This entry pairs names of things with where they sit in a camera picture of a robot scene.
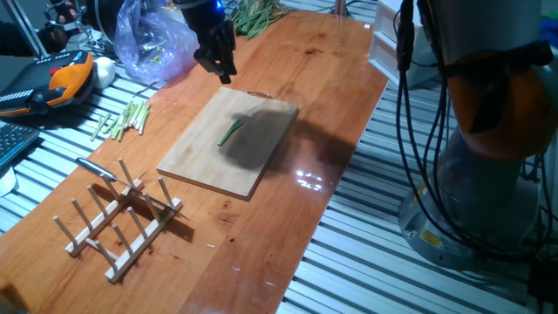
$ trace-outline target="metal rail floor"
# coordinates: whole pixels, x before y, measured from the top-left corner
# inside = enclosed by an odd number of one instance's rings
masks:
[[[411,91],[421,155],[438,97],[436,87]],[[277,313],[531,313],[527,265],[489,265],[482,273],[447,270],[426,261],[401,236],[398,207],[411,188],[397,144],[396,99],[397,87],[389,83]],[[450,129],[455,127],[452,116]],[[413,172],[419,183],[416,165]],[[551,312],[545,304],[545,313]]]

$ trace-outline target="plastic bag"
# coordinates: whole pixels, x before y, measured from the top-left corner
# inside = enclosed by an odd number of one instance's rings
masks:
[[[143,83],[171,79],[194,66],[196,34],[162,13],[157,0],[125,0],[120,9],[114,50]]]

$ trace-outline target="wire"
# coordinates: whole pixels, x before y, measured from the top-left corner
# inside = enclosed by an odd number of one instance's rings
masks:
[[[395,13],[395,16],[393,17],[393,21],[392,21],[392,22],[393,22],[393,32],[395,32],[395,36],[398,35],[398,29],[397,29],[397,27],[395,26],[395,20],[398,18],[398,15],[399,15],[400,13],[401,13],[401,9],[399,9],[399,10]],[[411,62],[412,62],[414,65],[416,65],[416,66],[422,66],[422,67],[431,67],[431,68],[432,68],[432,67],[437,67],[437,66],[438,66],[438,63],[433,63],[433,64],[431,64],[431,65],[423,65],[423,64],[420,64],[420,63],[416,62],[416,61],[413,60],[413,59],[411,59]]]
[[[552,214],[552,213],[550,212],[550,210],[544,208],[543,206],[541,206],[541,210],[542,210],[543,212],[547,213],[547,214],[551,214],[551,215],[552,215],[552,219],[554,219],[554,220],[556,220],[556,222],[558,222],[558,216]]]
[[[547,169],[545,167],[544,155],[542,155],[539,159],[541,161],[542,192],[544,194],[544,198],[547,203],[547,209],[548,209],[548,229],[547,229],[546,237],[547,239],[549,239],[550,234],[552,233],[552,225],[553,225],[552,204],[550,203],[550,196],[548,195]]]
[[[394,27],[394,31],[397,33],[397,30],[395,28],[395,19],[397,17],[397,15],[399,14],[399,12],[396,14],[396,16],[393,19],[393,27]],[[435,29],[433,27],[430,27],[430,29],[433,32],[433,37],[437,38],[435,35]],[[442,55],[441,55],[441,49],[439,48],[439,45],[436,41],[432,42],[432,49],[434,51],[434,54],[437,57],[437,60],[439,62],[441,62],[441,60],[443,60]],[[451,216],[448,214],[448,212],[446,211],[445,207],[444,207],[444,203],[442,201],[441,198],[441,194],[439,192],[439,184],[438,184],[438,158],[439,158],[439,152],[440,152],[440,147],[441,147],[441,142],[442,142],[442,138],[443,138],[443,132],[444,132],[444,124],[446,122],[446,109],[447,109],[447,96],[446,96],[446,89],[447,89],[447,80],[445,77],[443,77],[443,72],[440,73],[440,75],[442,76],[442,93],[440,95],[440,102],[439,102],[439,108],[438,108],[438,112],[437,112],[437,122],[435,124],[432,125],[432,130],[429,134],[429,140],[427,141],[428,145],[426,147],[426,154],[425,156],[427,157],[427,150],[429,149],[430,144],[432,143],[432,138],[433,135],[435,133],[435,129],[438,127],[438,123],[439,123],[439,136],[436,142],[436,150],[435,150],[435,155],[434,155],[434,170],[433,170],[433,183],[434,183],[434,189],[432,189],[432,186],[430,185],[429,182],[429,178],[426,172],[426,158],[423,160],[423,162],[421,162],[420,157],[419,157],[419,153],[418,153],[418,149],[417,149],[417,145],[416,145],[416,141],[414,139],[414,132],[412,131],[412,117],[411,117],[411,106],[410,106],[410,101],[409,101],[409,92],[408,92],[408,86],[407,86],[407,80],[406,80],[406,73],[401,71],[399,74],[399,88],[398,88],[398,100],[397,100],[397,112],[396,112],[396,129],[397,129],[397,136],[398,136],[398,145],[399,145],[399,149],[401,151],[401,155],[402,155],[402,161],[404,164],[404,168],[405,168],[405,173],[407,175],[407,179],[409,180],[409,183],[411,185],[412,191],[415,194],[415,200],[416,202],[419,204],[420,209],[422,210],[423,214],[425,215],[426,219],[434,226],[436,227],[442,234],[444,234],[445,236],[447,236],[448,238],[454,240],[457,243],[460,243],[462,245],[465,245],[471,249],[476,250],[477,252],[479,252],[482,255],[485,255],[487,257],[493,258],[495,260],[499,260],[502,262],[530,262],[530,260],[532,260],[535,256],[538,255],[538,252],[540,251],[540,249],[542,248],[542,246],[548,241],[548,238],[550,236],[550,230],[552,227],[552,222],[548,223],[549,228],[544,232],[544,236],[542,237],[542,239],[540,239],[540,241],[537,241],[536,246],[533,248],[530,248],[530,250],[527,251],[505,251],[505,250],[501,250],[498,248],[495,248],[493,245],[485,243],[485,242],[481,242],[480,240],[476,239],[474,236],[467,234],[467,232],[465,232],[461,227],[459,227],[451,218]],[[407,128],[408,128],[408,132],[409,132],[409,139],[411,142],[411,146],[412,146],[412,151],[415,157],[415,161],[417,162],[418,165],[418,169],[419,172],[422,176],[422,179],[424,181],[425,187],[428,190],[428,193],[430,194],[430,196],[432,197],[432,200],[434,201],[434,203],[436,204],[439,213],[442,215],[442,217],[444,218],[444,221],[450,226],[451,231],[453,231],[455,233],[455,235],[445,229],[442,229],[439,224],[437,222],[434,221],[434,219],[432,218],[432,216],[430,215],[430,213],[426,210],[424,203],[422,202],[419,192],[417,190],[417,188],[414,185],[414,182],[412,180],[411,177],[411,171],[410,168],[408,167],[408,162],[406,159],[406,154],[405,154],[405,150],[403,147],[403,139],[401,136],[401,106],[402,106],[402,99],[405,99],[405,111],[406,111],[406,116],[407,116]],[[545,181],[543,184],[546,184],[546,177],[544,177],[543,175],[543,181]],[[550,205],[549,203],[549,198],[548,198],[548,191],[546,191],[546,197],[547,197],[547,203],[548,205]]]

